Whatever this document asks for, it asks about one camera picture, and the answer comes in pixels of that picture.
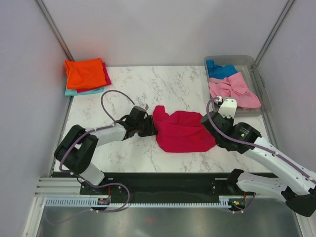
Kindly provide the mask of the magenta red t shirt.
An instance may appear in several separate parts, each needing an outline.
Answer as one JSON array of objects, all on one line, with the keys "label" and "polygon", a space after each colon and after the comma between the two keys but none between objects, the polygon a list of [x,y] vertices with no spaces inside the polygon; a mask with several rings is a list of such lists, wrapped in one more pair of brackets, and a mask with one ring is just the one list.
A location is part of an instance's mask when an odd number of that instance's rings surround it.
[{"label": "magenta red t shirt", "polygon": [[215,138],[200,123],[196,112],[175,111],[168,114],[163,105],[153,111],[158,146],[168,153],[207,152],[216,145]]}]

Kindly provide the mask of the light pink t shirt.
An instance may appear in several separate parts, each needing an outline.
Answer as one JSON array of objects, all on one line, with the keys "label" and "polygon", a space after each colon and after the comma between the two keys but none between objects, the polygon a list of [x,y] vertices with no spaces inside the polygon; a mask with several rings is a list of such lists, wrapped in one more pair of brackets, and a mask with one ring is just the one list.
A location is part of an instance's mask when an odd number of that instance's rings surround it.
[{"label": "light pink t shirt", "polygon": [[259,109],[259,98],[248,88],[241,72],[224,79],[209,78],[209,91],[212,97],[234,97],[242,109]]}]

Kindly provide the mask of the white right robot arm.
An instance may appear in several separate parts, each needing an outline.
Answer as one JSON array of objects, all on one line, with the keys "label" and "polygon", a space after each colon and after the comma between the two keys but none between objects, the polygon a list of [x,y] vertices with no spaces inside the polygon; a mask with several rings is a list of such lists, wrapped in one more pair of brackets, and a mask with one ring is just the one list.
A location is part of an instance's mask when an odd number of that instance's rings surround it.
[{"label": "white right robot arm", "polygon": [[294,162],[245,122],[234,124],[218,112],[209,112],[201,124],[215,138],[217,146],[238,152],[260,163],[274,178],[234,169],[226,182],[227,191],[252,192],[278,199],[295,213],[310,217],[316,210],[316,174]]}]

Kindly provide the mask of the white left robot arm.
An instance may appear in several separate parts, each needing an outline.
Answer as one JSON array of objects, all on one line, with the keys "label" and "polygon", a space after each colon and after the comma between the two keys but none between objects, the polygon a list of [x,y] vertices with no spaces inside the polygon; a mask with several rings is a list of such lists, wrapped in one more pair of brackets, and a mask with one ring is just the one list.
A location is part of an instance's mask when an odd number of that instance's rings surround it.
[{"label": "white left robot arm", "polygon": [[134,135],[148,137],[157,133],[153,116],[146,109],[134,106],[129,114],[107,126],[90,129],[72,126],[56,148],[54,158],[69,172],[91,183],[97,194],[104,194],[108,190],[108,181],[104,179],[104,172],[92,163],[96,148]]}]

